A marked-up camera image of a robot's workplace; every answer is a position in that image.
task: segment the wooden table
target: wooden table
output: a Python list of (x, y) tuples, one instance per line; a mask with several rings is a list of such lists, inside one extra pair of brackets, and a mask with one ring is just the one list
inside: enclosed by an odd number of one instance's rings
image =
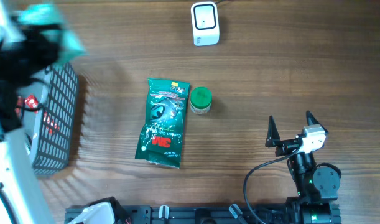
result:
[[(274, 115), (282, 139), (311, 110), (330, 131), (317, 162), (343, 172), (343, 223), (380, 223), (380, 3), (219, 4), (219, 44), (195, 47), (192, 2), (60, 4), (88, 50), (73, 66), (81, 92), (69, 166), (41, 179), (58, 223), (65, 209), (115, 196), (124, 205), (244, 203), (248, 171)], [(187, 114), (180, 170), (135, 160), (147, 78), (207, 86), (211, 111)], [(296, 196), (285, 162), (250, 179), (251, 203)]]

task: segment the black cable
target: black cable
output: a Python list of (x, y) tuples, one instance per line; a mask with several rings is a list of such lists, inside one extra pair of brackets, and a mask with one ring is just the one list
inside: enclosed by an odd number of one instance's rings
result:
[(38, 107), (36, 107), (36, 108), (26, 108), (25, 106), (16, 106), (16, 108), (19, 108), (19, 109), (22, 109), (25, 111), (29, 111), (29, 112), (35, 112), (35, 111), (41, 110), (43, 108), (43, 104), (39, 103)]
[(223, 2), (223, 1), (225, 1), (225, 0), (217, 1), (217, 2), (215, 2), (215, 4), (219, 4), (219, 3)]
[(329, 164), (327, 162), (323, 162), (323, 163), (320, 163), (319, 165), (317, 165), (315, 168), (319, 168), (321, 166), (326, 166), (326, 167), (332, 168), (334, 171), (336, 171), (338, 173), (339, 179), (341, 178), (341, 171), (335, 165)]
[(27, 139), (28, 139), (29, 144), (32, 144), (32, 138), (29, 136), (29, 134), (26, 134), (26, 135), (27, 135)]
[[(23, 108), (25, 108), (25, 101), (24, 101), (24, 99), (22, 99), (22, 103), (21, 103), (21, 106), (23, 107)], [(20, 110), (20, 120), (22, 121), (23, 119), (24, 119), (24, 110)]]
[(281, 157), (281, 158), (278, 158), (278, 159), (274, 159), (272, 161), (269, 161), (269, 162), (265, 162), (263, 164), (260, 164), (258, 166), (256, 166), (255, 168), (251, 169), (251, 171), (249, 171), (248, 174), (246, 174), (246, 177), (245, 177), (245, 180), (244, 180), (244, 198), (245, 198), (245, 202), (246, 202), (246, 205), (248, 206), (249, 210), (251, 211), (252, 215), (256, 218), (256, 221), (259, 221), (259, 223), (261, 224), (266, 224), (265, 222), (263, 222), (260, 217), (258, 215), (256, 215), (256, 213), (253, 211), (252, 209), (252, 206), (251, 204), (249, 204), (249, 200), (248, 200), (248, 196), (246, 196), (246, 184), (248, 183), (248, 179), (249, 177), (253, 174), (253, 172), (255, 172), (256, 170), (262, 168), (262, 167), (265, 167), (267, 165), (270, 165), (270, 164), (273, 164), (275, 162), (280, 162), (280, 161), (283, 161), (283, 160), (286, 160), (288, 159), (289, 157), (293, 156), (294, 154), (296, 154), (298, 151), (299, 151), (300, 148), (296, 149), (293, 153), (287, 155), (287, 156), (284, 156), (284, 157)]
[(14, 216), (13, 209), (11, 208), (11, 205), (10, 205), (6, 195), (2, 191), (2, 188), (3, 188), (3, 185), (0, 184), (0, 199), (4, 205), (4, 208), (7, 211), (7, 214), (9, 215), (11, 224), (17, 224), (18, 222), (17, 222), (16, 216)]
[(47, 87), (50, 87), (50, 85), (48, 83), (46, 83), (45, 80), (42, 80), (40, 78), (29, 78), (28, 81), (30, 81), (31, 84), (34, 83), (34, 82), (39, 82), (39, 83), (41, 83), (41, 84), (43, 84), (43, 85), (45, 85)]

